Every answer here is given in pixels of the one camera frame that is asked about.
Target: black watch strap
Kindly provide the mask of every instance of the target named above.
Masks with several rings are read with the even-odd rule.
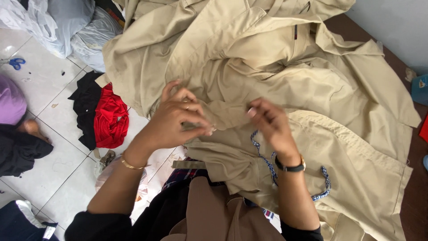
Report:
[[[277,157],[275,157],[275,165],[285,171],[285,172],[300,172],[303,171],[305,169],[305,166],[303,164],[300,164],[298,166],[284,166],[283,164],[281,164],[278,160]]]

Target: bare foot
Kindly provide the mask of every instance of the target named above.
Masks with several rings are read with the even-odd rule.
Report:
[[[22,125],[18,127],[18,131],[25,130],[28,134],[38,137],[45,142],[49,143],[48,139],[40,134],[39,125],[35,120],[25,120]]]

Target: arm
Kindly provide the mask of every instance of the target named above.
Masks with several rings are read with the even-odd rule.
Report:
[[[301,164],[300,154],[291,135],[287,114],[271,102],[259,98],[250,103],[252,123],[263,133],[285,166]],[[309,194],[303,171],[278,172],[279,217],[290,227],[315,230],[320,226],[318,213]]]
[[[147,165],[147,159],[157,149],[173,148],[187,140],[211,134],[211,124],[203,117],[196,97],[182,88],[170,96],[179,81],[168,83],[162,92],[161,104],[152,120],[135,136],[122,158],[134,167]],[[183,122],[199,123],[201,127],[183,131]],[[120,163],[101,186],[88,205],[92,214],[130,214],[134,208],[143,169],[135,170]]]

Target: fingernail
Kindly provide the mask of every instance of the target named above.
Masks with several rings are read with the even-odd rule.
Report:
[[[256,114],[257,114],[257,111],[254,107],[251,107],[247,112],[247,116],[250,118],[253,118]]]

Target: white wall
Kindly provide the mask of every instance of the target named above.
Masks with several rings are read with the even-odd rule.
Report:
[[[418,74],[428,74],[428,0],[357,0],[346,14]]]

